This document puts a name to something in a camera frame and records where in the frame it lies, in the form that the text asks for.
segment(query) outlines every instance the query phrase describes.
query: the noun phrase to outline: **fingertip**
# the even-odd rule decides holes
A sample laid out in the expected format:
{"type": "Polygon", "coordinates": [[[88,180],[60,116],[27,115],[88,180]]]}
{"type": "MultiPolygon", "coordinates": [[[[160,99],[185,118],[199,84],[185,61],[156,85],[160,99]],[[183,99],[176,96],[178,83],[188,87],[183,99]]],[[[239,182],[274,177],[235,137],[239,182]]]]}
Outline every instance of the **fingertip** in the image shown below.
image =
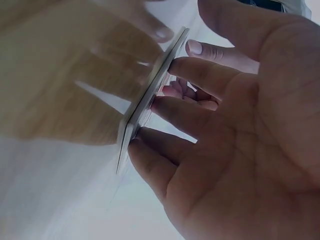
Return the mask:
{"type": "Polygon", "coordinates": [[[168,97],[182,98],[182,94],[177,92],[172,86],[164,86],[162,88],[162,93],[168,97]]]}
{"type": "Polygon", "coordinates": [[[158,43],[166,43],[170,41],[175,33],[168,27],[161,27],[155,31],[156,40],[158,43]]]}
{"type": "Polygon", "coordinates": [[[191,53],[191,55],[199,56],[203,53],[202,44],[196,40],[190,39],[186,42],[186,45],[187,45],[188,50],[191,53]]]}

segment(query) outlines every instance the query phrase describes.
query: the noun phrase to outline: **palm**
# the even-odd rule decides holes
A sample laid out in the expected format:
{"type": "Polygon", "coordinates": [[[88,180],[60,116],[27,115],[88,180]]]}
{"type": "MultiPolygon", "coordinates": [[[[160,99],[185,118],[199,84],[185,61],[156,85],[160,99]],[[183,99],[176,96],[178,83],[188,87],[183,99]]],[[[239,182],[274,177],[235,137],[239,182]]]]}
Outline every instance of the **palm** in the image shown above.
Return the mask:
{"type": "MultiPolygon", "coordinates": [[[[243,18],[249,9],[227,0],[200,2],[206,8],[219,5],[220,11],[227,6],[228,13],[242,13],[243,18]]],[[[247,18],[250,14],[265,25],[264,21],[279,22],[275,29],[271,23],[263,26],[267,38],[263,31],[250,29],[250,45],[237,39],[236,31],[248,26],[219,14],[220,25],[238,24],[236,30],[224,29],[209,23],[216,20],[211,19],[214,14],[202,17],[260,60],[259,74],[199,58],[175,60],[171,74],[222,102],[211,111],[173,97],[156,98],[153,111],[197,143],[142,129],[130,155],[187,239],[319,239],[319,65],[310,69],[319,57],[306,54],[317,50],[314,44],[304,45],[300,34],[290,32],[297,25],[309,31],[303,36],[316,32],[312,37],[320,40],[319,30],[302,18],[290,20],[263,10],[252,10],[247,18]]]]}

